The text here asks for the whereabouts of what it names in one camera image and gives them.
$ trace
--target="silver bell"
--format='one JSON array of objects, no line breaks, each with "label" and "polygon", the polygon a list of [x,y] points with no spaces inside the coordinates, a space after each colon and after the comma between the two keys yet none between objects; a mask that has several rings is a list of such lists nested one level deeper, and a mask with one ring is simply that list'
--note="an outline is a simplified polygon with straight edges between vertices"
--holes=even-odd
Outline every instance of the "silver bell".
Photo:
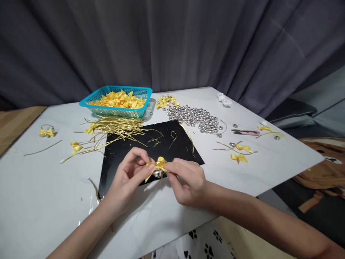
[{"label": "silver bell", "polygon": [[161,178],[163,174],[163,170],[162,169],[156,169],[153,171],[153,175],[157,178]]}]

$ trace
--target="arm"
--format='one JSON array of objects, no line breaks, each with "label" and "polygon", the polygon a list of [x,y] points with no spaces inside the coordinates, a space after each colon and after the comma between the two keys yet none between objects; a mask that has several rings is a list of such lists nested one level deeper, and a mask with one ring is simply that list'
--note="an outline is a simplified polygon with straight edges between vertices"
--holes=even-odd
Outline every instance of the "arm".
[{"label": "arm", "polygon": [[147,178],[154,165],[143,149],[134,147],[120,163],[111,187],[99,206],[49,256],[53,258],[86,258],[109,228],[123,214],[139,184]]},{"label": "arm", "polygon": [[[164,167],[179,203],[222,215],[297,258],[345,258],[345,250],[313,227],[248,194],[205,179],[194,162],[174,159]],[[187,184],[182,185],[177,175]]]}]

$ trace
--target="hand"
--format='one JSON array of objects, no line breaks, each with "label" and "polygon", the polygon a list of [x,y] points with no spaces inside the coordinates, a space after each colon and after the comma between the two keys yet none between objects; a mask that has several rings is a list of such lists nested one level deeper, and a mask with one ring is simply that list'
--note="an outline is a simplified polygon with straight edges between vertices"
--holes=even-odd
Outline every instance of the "hand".
[{"label": "hand", "polygon": [[115,216],[123,214],[129,202],[138,188],[153,171],[153,164],[146,166],[146,163],[155,162],[147,152],[138,147],[133,147],[119,164],[114,180],[105,199],[110,200],[115,209]]},{"label": "hand", "polygon": [[[209,183],[202,167],[196,162],[175,158],[172,163],[165,163],[164,168],[170,172],[168,178],[178,203],[201,206]],[[187,183],[182,185],[177,176]]]}]

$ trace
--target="tabletop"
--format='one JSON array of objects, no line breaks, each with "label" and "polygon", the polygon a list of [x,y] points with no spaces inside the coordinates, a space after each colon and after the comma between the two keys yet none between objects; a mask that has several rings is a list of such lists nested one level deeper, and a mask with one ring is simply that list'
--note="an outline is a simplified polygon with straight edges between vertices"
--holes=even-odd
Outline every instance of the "tabletop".
[{"label": "tabletop", "polygon": [[[226,188],[257,196],[321,162],[323,157],[285,132],[280,140],[273,134],[260,138],[232,134],[238,129],[257,130],[263,121],[258,115],[233,102],[230,108],[217,101],[211,87],[168,92],[180,105],[203,108],[227,125],[222,138],[189,127],[192,141],[203,158],[206,179]],[[164,93],[152,94],[156,101]],[[80,125],[84,118],[94,120],[91,112],[78,103],[51,106],[27,129],[0,159],[1,258],[44,258],[48,256],[97,206],[95,190],[88,178],[99,185],[103,155],[100,152],[72,154],[70,141],[88,141]],[[144,123],[168,121],[166,112],[154,108]],[[55,138],[38,137],[41,125],[53,125]],[[54,147],[35,154],[59,140]],[[242,141],[257,151],[248,163],[231,160],[231,151],[217,141],[229,144]],[[138,188],[128,211],[113,223],[90,258],[140,258],[162,245],[205,224],[217,215],[177,203],[168,178]]]}]

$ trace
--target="finger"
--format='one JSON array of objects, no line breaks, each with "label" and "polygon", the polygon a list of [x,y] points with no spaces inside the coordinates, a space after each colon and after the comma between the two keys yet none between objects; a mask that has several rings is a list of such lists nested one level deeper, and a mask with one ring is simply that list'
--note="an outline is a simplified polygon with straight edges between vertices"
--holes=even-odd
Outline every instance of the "finger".
[{"label": "finger", "polygon": [[185,167],[188,167],[192,171],[195,169],[195,167],[200,166],[198,163],[196,163],[194,161],[187,161],[187,160],[183,160],[180,158],[174,158],[173,162],[180,163],[180,164],[184,165]]},{"label": "finger", "polygon": [[155,169],[155,165],[151,164],[143,167],[136,175],[129,179],[129,184],[133,187],[138,187],[139,184],[144,181]]},{"label": "finger", "polygon": [[138,147],[133,147],[125,156],[125,158],[123,159],[123,162],[125,163],[132,162],[137,158],[137,156],[141,157],[145,161],[145,163],[150,162],[147,152]]},{"label": "finger", "polygon": [[[150,159],[150,162],[151,162],[151,163],[155,163],[155,161],[154,161],[152,158],[149,157],[149,159]],[[136,162],[138,165],[145,165],[145,164],[146,164],[146,162],[145,162],[141,157],[137,158],[137,159],[135,160],[135,162]]]},{"label": "finger", "polygon": [[145,162],[142,158],[136,159],[135,162],[136,162],[138,165],[145,165],[145,164],[146,164],[146,162]]},{"label": "finger", "polygon": [[184,191],[180,180],[174,173],[167,173],[167,175],[173,188],[172,190],[174,191],[175,197],[179,197]]},{"label": "finger", "polygon": [[177,174],[179,177],[181,177],[183,180],[185,180],[187,183],[189,182],[189,180],[191,179],[191,176],[193,174],[193,171],[190,170],[188,167],[180,164],[180,163],[176,163],[176,162],[167,162],[164,164],[163,166],[165,169],[167,169],[168,171]]}]

